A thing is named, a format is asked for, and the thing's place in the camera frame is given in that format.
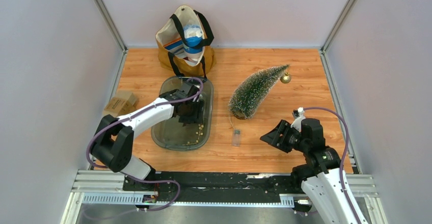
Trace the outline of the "gold bead garland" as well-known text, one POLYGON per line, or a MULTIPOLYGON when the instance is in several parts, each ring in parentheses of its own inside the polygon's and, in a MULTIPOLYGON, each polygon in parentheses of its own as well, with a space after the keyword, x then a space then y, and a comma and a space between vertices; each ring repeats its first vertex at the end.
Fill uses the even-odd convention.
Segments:
POLYGON ((203 129, 203 124, 189 126, 185 132, 186 139, 183 145, 189 146, 198 144, 204 134, 203 129))

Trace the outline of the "small frosted christmas tree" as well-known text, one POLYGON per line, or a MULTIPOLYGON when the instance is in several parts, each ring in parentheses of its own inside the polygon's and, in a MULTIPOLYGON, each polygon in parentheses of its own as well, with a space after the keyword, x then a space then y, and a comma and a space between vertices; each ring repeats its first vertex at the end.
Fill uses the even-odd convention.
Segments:
POLYGON ((229 99, 228 109, 230 113, 239 120, 253 118, 270 90, 287 73, 289 68, 289 64, 273 66, 248 76, 234 90, 229 99))

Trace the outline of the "gold bell ornament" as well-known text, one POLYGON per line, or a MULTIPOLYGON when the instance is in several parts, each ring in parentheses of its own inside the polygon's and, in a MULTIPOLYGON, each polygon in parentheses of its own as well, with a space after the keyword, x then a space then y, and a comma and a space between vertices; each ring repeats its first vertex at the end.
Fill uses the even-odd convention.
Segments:
POLYGON ((288 84, 291 82, 291 75, 290 73, 285 73, 282 77, 280 77, 280 82, 283 84, 288 84))

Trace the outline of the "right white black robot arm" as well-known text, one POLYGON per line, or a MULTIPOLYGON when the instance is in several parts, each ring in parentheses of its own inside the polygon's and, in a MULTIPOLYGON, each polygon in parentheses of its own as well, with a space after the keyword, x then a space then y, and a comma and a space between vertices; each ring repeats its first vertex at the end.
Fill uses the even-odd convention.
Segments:
POLYGON ((341 158, 326 145, 318 119, 298 119, 292 124, 281 120, 260 140, 285 153, 303 154, 306 163, 292 169, 290 184, 308 196, 325 223, 368 222, 348 185, 341 158))

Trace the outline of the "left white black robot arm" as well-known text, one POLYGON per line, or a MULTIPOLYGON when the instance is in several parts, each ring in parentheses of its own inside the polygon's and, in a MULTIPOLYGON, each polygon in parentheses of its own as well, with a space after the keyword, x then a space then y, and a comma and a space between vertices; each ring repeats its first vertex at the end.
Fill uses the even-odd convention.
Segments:
POLYGON ((90 140, 86 157, 94 156, 101 162, 99 168, 121 172, 136 181, 145 191, 151 190, 156 177, 152 167, 133 156, 134 139, 152 126, 178 118, 183 126, 201 124, 203 101, 200 94, 204 88, 198 77, 183 78, 180 88, 160 94, 152 103, 129 114, 113 117, 104 116, 90 140))

